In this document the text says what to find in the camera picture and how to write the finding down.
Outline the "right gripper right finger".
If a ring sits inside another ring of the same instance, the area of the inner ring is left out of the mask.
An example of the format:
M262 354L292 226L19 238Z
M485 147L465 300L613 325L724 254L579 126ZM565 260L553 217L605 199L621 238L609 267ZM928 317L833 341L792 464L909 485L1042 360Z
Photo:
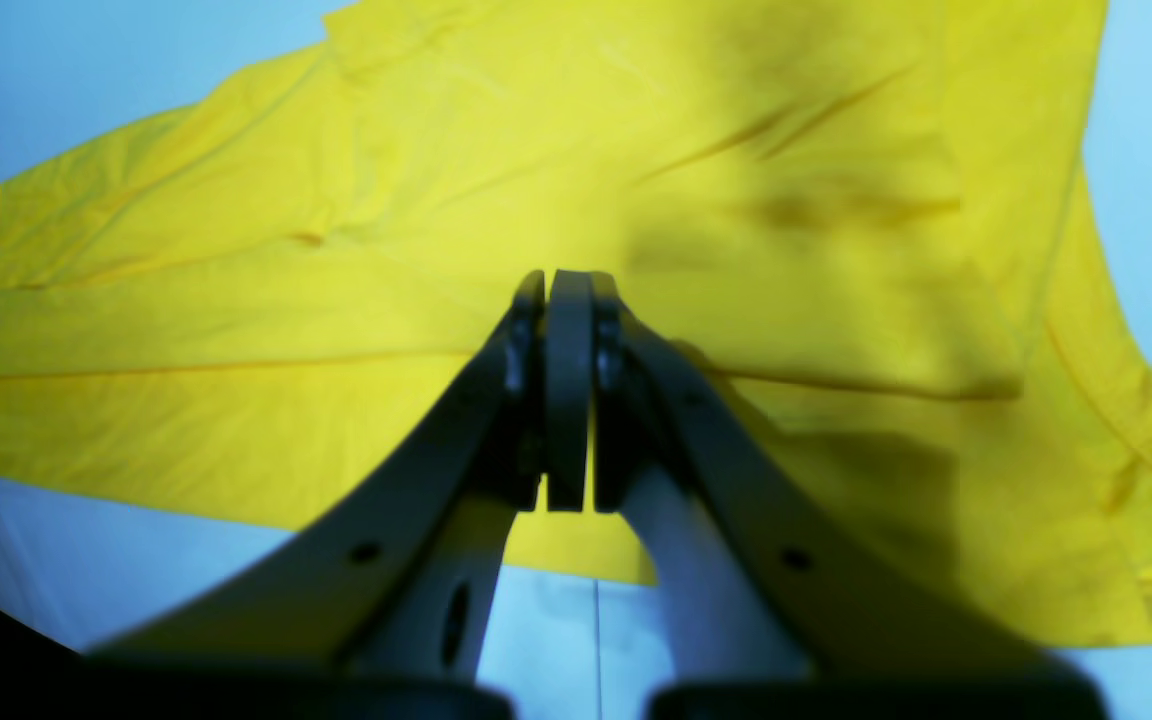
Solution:
M938 600L833 524L605 273L547 302L550 507L644 543L685 691L1091 691L1059 657Z

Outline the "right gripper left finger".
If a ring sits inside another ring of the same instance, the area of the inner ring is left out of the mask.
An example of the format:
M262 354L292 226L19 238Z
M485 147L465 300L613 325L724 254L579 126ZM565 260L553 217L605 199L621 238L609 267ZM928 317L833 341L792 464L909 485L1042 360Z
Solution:
M314 524L93 660L128 670L463 679L545 470L545 276L376 471Z

